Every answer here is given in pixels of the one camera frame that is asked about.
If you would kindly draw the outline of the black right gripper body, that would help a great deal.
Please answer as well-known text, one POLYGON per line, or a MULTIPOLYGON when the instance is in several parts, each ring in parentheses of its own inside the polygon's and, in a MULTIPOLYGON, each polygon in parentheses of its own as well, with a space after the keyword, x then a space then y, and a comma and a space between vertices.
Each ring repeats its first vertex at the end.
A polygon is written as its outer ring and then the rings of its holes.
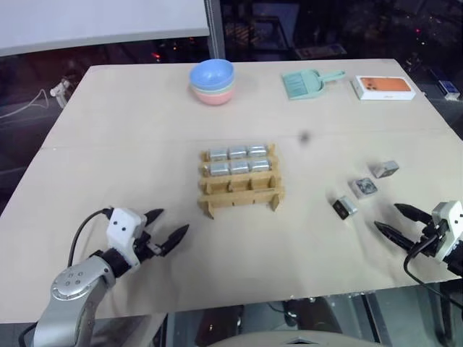
POLYGON ((412 248, 413 254, 424 254, 426 257, 434 257, 440 241, 440 226, 430 221, 422 230, 420 240, 412 248))

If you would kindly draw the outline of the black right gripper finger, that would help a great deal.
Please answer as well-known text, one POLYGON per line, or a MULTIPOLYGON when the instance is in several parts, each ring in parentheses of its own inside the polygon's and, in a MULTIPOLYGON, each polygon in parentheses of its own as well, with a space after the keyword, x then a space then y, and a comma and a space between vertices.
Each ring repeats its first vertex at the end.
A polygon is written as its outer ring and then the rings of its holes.
POLYGON ((401 247, 406 252, 410 252, 412 249, 414 249, 415 243, 412 240, 406 238, 394 227, 379 221, 374 221, 374 225, 388 240, 392 241, 395 243, 395 245, 401 247))
POLYGON ((414 206, 403 203, 395 203, 394 206, 404 217, 413 220, 414 222, 421 222, 425 225, 429 225, 433 222, 433 218, 430 214, 414 206))

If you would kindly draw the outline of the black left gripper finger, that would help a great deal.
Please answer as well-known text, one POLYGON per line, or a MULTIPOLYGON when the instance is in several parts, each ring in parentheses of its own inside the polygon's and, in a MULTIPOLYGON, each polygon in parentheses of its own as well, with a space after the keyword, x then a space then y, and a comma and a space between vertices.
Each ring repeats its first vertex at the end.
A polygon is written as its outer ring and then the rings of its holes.
POLYGON ((149 225, 151 225, 163 213, 163 211, 164 209, 162 208, 149 210, 145 214, 145 218, 146 218, 145 226, 148 227, 149 225))
POLYGON ((189 227, 190 225, 187 224, 174 231, 168 237, 168 239, 160 246, 161 252, 159 253, 159 256, 165 257, 168 253, 170 253, 183 240, 189 227))

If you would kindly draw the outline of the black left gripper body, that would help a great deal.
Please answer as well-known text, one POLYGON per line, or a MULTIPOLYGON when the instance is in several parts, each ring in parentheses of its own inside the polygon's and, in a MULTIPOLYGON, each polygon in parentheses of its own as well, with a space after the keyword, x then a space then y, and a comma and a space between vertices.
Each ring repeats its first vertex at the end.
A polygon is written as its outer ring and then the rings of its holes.
POLYGON ((161 256, 162 249, 159 245, 151 242, 151 235, 143 231, 133 244, 135 256, 140 262, 144 262, 153 257, 161 256))

